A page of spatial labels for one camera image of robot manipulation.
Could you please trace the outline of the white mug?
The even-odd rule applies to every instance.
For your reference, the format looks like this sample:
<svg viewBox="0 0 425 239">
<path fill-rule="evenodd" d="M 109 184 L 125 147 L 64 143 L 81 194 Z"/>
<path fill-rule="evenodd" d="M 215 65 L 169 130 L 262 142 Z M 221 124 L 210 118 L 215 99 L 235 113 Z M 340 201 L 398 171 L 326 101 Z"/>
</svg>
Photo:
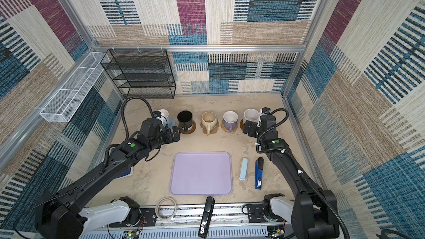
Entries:
<svg viewBox="0 0 425 239">
<path fill-rule="evenodd" d="M 243 113 L 243 123 L 247 121 L 258 123 L 260 121 L 260 113 L 258 110 L 249 108 Z"/>
</svg>

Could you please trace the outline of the blue woven round coaster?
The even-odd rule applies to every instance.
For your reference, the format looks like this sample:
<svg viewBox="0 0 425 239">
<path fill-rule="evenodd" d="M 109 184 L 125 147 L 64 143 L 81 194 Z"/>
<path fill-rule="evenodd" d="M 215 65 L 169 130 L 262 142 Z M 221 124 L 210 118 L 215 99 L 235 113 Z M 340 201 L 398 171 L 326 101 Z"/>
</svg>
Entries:
<svg viewBox="0 0 425 239">
<path fill-rule="evenodd" d="M 176 126 L 176 122 L 174 119 L 168 120 L 168 128 L 172 129 L 172 127 Z"/>
</svg>

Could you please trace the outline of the light blue mug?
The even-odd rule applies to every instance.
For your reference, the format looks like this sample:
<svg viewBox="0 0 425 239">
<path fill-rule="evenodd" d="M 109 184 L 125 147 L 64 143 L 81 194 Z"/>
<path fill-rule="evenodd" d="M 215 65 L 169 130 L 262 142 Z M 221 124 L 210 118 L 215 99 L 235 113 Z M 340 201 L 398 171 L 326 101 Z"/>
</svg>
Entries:
<svg viewBox="0 0 425 239">
<path fill-rule="evenodd" d="M 156 119 L 161 120 L 163 127 L 171 128 L 175 125 L 175 122 L 169 115 L 169 112 L 165 109 L 160 109 L 156 111 Z"/>
</svg>

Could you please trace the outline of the white mug lilac handle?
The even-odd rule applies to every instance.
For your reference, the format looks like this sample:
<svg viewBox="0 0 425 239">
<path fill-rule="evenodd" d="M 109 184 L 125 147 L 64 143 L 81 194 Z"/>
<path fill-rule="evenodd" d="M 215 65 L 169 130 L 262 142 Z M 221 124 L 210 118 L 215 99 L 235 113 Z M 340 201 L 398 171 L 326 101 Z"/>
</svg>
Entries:
<svg viewBox="0 0 425 239">
<path fill-rule="evenodd" d="M 238 126 L 238 119 L 239 119 L 239 116 L 236 112 L 234 111 L 225 112 L 223 115 L 224 128 L 227 131 L 232 132 Z"/>
</svg>

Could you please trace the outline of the black mug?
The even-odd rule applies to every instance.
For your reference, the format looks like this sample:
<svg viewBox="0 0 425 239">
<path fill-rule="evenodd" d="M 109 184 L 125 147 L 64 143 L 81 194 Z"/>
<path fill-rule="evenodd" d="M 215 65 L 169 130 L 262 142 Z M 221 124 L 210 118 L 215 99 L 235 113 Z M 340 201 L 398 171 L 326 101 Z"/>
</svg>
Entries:
<svg viewBox="0 0 425 239">
<path fill-rule="evenodd" d="M 181 111 L 177 116 L 179 124 L 183 127 L 185 131 L 187 131 L 193 122 L 193 114 L 190 111 Z"/>
</svg>

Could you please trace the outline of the woven rattan round coaster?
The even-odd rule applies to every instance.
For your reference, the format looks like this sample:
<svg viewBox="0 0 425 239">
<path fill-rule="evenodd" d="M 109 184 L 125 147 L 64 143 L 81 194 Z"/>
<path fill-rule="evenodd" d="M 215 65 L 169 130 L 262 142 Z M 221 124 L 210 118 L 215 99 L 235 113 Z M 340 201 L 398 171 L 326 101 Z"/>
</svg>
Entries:
<svg viewBox="0 0 425 239">
<path fill-rule="evenodd" d="M 237 131 L 237 130 L 238 130 L 238 126 L 236 126 L 233 130 L 228 130 L 228 129 L 226 129 L 226 127 L 225 127 L 225 125 L 224 125 L 224 120 L 222 120 L 222 121 L 221 121 L 221 123 L 220 123 L 220 127 L 221 127 L 221 129 L 222 129 L 224 132 L 226 132 L 226 133 L 233 133 L 233 132 L 235 132 L 235 131 Z"/>
</svg>

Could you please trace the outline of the brown paw shaped coaster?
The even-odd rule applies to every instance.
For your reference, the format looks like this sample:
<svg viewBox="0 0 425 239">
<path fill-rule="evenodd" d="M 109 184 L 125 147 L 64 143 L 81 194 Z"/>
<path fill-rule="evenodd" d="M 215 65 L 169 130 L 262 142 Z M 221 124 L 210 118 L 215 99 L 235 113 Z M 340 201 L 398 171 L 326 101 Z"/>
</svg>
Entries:
<svg viewBox="0 0 425 239">
<path fill-rule="evenodd" d="M 201 128 L 202 128 L 203 134 L 213 135 L 218 132 L 219 124 L 218 122 L 202 122 Z"/>
</svg>

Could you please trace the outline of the beige ceramic mug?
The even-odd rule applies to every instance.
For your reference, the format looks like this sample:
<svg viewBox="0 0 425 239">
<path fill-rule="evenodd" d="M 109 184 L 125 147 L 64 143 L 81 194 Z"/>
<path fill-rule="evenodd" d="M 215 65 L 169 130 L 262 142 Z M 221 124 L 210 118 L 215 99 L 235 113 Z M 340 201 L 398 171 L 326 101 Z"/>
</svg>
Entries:
<svg viewBox="0 0 425 239">
<path fill-rule="evenodd" d="M 202 122 L 218 122 L 218 118 L 213 112 L 205 112 L 201 116 L 201 123 Z"/>
</svg>

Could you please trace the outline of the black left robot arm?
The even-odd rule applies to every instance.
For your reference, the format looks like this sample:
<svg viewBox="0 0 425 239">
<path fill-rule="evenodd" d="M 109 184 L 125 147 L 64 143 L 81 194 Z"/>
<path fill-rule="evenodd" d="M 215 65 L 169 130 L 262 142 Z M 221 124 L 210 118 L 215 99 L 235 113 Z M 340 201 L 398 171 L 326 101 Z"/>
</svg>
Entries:
<svg viewBox="0 0 425 239">
<path fill-rule="evenodd" d="M 129 133 L 125 109 L 132 100 L 126 99 L 120 108 L 120 115 L 125 129 L 125 139 L 118 145 L 109 145 L 105 149 L 104 160 L 93 170 L 82 176 L 73 184 L 60 189 L 55 194 L 48 189 L 38 198 L 31 209 L 21 211 L 13 223 L 13 231 L 21 238 L 25 236 L 18 230 L 21 218 L 35 214 L 34 227 L 45 239 L 77 239 L 87 230 L 89 218 L 83 216 L 83 207 L 117 176 L 141 160 L 152 160 L 149 154 L 153 150 L 160 151 L 161 146 L 178 142 L 178 127 L 163 126 L 156 118 L 151 105 L 143 97 L 135 99 L 143 101 L 148 107 L 150 117 L 144 120 L 139 131 Z"/>
</svg>

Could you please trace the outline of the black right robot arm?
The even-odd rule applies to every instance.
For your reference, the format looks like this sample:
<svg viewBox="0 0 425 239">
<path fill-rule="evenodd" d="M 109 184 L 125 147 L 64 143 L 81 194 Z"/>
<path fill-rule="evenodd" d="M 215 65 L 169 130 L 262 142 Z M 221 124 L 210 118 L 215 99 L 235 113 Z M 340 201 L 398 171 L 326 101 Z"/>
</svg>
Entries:
<svg viewBox="0 0 425 239">
<path fill-rule="evenodd" d="M 294 201 L 272 194 L 265 197 L 263 211 L 267 218 L 287 221 L 293 232 L 289 238 L 337 239 L 350 238 L 348 228 L 338 214 L 337 199 L 304 171 L 288 143 L 278 136 L 278 127 L 289 118 L 285 108 L 264 107 L 258 122 L 246 121 L 243 133 L 255 138 L 258 154 L 265 154 L 289 184 Z"/>
</svg>

